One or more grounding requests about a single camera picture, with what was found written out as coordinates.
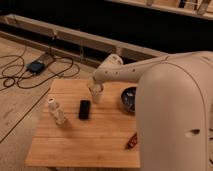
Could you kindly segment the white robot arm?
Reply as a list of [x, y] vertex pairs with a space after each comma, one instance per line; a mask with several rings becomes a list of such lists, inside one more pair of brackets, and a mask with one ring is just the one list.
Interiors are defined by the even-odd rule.
[[109, 55], [89, 89], [97, 102], [106, 82], [137, 85], [135, 116], [141, 171], [208, 171], [213, 114], [213, 52], [167, 54], [125, 64]]

